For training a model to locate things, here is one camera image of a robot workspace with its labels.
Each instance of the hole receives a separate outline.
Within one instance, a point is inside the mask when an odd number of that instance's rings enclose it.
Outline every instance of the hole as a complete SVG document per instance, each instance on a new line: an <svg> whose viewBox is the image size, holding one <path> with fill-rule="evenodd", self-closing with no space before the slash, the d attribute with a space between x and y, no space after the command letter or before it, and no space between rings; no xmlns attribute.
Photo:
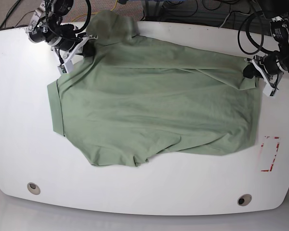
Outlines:
<svg viewBox="0 0 289 231"><path fill-rule="evenodd" d="M39 195L40 194L40 189L39 186L36 185L35 183L28 183L27 184L27 188L29 190L29 192L31 192L34 195Z"/></svg>
<svg viewBox="0 0 289 231"><path fill-rule="evenodd" d="M239 206L247 206L251 202L251 195L245 194L237 200Z"/></svg>

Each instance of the table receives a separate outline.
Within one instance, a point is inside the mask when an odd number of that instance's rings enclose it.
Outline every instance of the table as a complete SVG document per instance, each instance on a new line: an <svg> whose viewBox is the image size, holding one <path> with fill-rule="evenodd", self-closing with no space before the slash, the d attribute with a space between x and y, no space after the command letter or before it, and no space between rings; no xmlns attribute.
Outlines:
<svg viewBox="0 0 289 231"><path fill-rule="evenodd" d="M161 22L138 26L147 37L245 56L233 30ZM254 50L245 35L242 44ZM277 43L265 37L264 47L277 49ZM276 98L263 96L258 137L251 148L225 156L160 154L140 167L94 167L53 132L47 85L59 78L56 65L50 47L31 43L24 28L0 31L0 189L5 194L144 215L242 213L274 209L283 202L289 188L289 74L280 82ZM40 187L39 195L28 191L29 182ZM244 194L250 194L252 201L239 206Z"/></svg>

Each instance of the white table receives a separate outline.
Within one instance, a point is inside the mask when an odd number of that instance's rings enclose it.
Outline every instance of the white table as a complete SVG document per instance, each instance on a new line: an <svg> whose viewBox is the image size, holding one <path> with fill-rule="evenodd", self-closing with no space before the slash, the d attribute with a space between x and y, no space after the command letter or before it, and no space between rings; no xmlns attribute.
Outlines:
<svg viewBox="0 0 289 231"><path fill-rule="evenodd" d="M141 35L203 50L244 56L236 31L139 22ZM254 47L245 35L246 50ZM267 49L277 43L265 38ZM289 187L289 74L275 99L263 96L255 146L225 156L170 153L140 167L91 166L52 130L46 86L59 77L50 47L31 43L23 28L0 32L0 189L7 195L72 208L148 215L241 213L278 207ZM273 140L280 142L274 168ZM27 184L41 193L31 194ZM250 194L252 201L237 200Z"/></svg>

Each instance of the green shirt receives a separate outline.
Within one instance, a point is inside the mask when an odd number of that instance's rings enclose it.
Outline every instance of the green shirt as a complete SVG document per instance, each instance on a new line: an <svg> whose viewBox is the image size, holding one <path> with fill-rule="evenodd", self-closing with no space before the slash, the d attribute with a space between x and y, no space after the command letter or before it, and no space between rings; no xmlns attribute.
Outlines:
<svg viewBox="0 0 289 231"><path fill-rule="evenodd" d="M138 166L180 151L223 155L255 142L261 93L247 63L137 35L110 11L87 28L96 56L48 86L53 129L92 165Z"/></svg>

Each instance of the yellow cable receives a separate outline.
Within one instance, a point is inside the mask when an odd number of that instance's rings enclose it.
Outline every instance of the yellow cable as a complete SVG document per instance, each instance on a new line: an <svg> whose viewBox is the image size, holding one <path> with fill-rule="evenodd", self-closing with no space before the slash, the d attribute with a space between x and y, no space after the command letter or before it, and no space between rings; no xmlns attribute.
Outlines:
<svg viewBox="0 0 289 231"><path fill-rule="evenodd" d="M111 11L113 11L115 8L116 8L116 6L117 6L117 2L118 2L118 0L116 0L116 4L115 4L115 6L111 9ZM82 15L80 15L80 16L77 16L76 18L74 18L73 20L72 20L72 22L75 22L77 19L79 19L79 18L81 18L81 17L83 17L83 16L86 16L87 14L82 14Z"/></svg>

